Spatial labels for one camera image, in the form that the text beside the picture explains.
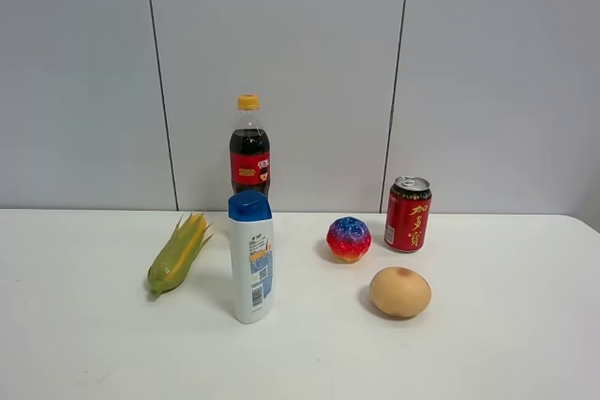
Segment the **blue red dimpled ball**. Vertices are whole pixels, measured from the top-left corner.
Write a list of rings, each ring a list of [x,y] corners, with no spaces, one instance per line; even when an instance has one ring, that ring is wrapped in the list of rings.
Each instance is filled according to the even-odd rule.
[[[332,254],[345,262],[356,262],[370,249],[372,238],[361,220],[345,216],[335,220],[325,238]]]

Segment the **cola bottle yellow cap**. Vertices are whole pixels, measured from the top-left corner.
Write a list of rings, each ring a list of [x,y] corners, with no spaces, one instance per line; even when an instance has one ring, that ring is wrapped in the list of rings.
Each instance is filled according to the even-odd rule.
[[[231,183],[234,194],[245,190],[269,194],[270,140],[259,120],[260,100],[243,94],[237,99],[238,125],[229,143]]]

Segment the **white shampoo bottle blue cap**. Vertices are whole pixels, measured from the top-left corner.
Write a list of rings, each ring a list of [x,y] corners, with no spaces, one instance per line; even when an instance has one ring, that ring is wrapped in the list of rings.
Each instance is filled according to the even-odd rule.
[[[264,318],[273,305],[272,212],[264,194],[245,190],[229,198],[228,217],[234,314],[250,324]]]

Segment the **red herbal tea can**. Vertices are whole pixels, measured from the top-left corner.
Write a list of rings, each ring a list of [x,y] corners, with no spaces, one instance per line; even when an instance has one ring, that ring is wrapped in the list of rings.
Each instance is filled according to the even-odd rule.
[[[384,240],[395,251],[413,253],[422,248],[428,225],[432,192],[421,177],[399,176],[389,192]]]

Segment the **tan round bun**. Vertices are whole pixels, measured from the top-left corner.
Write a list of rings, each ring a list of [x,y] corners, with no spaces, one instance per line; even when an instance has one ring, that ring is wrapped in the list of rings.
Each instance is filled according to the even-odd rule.
[[[418,316],[431,301],[427,280],[405,267],[387,267],[378,271],[368,289],[371,302],[384,314],[397,319]]]

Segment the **green yellow corn cob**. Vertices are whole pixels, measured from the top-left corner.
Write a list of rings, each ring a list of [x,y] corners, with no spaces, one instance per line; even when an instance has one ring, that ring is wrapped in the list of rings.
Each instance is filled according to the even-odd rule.
[[[180,217],[148,269],[146,282],[151,296],[159,297],[185,281],[193,262],[212,238],[212,234],[207,234],[209,229],[205,213],[191,212],[187,218]]]

